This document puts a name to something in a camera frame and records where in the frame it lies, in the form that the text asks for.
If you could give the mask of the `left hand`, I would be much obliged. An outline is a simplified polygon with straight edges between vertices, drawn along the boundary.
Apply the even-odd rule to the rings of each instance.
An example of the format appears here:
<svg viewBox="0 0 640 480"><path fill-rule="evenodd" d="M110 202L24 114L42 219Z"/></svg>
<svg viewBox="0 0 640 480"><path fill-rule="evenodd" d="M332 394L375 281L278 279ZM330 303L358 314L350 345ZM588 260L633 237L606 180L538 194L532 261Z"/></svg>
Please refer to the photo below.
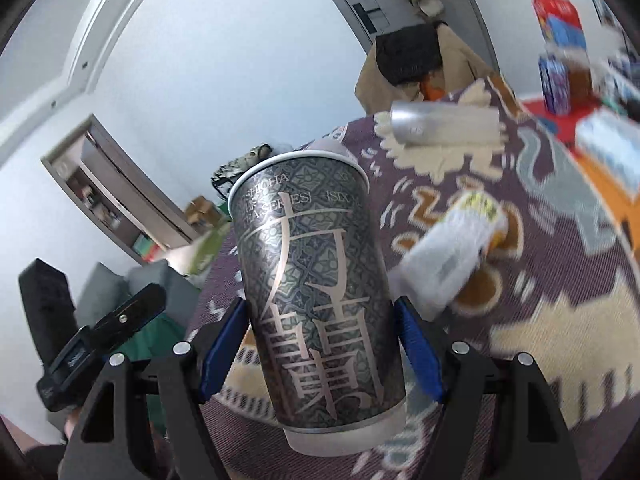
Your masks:
<svg viewBox="0 0 640 480"><path fill-rule="evenodd" d="M64 434L65 434L65 439L67 441L69 441L73 435L73 432L78 423L81 411L82 411L82 407L76 406L76 408L72 408L66 416L66 421L64 425Z"/></svg>

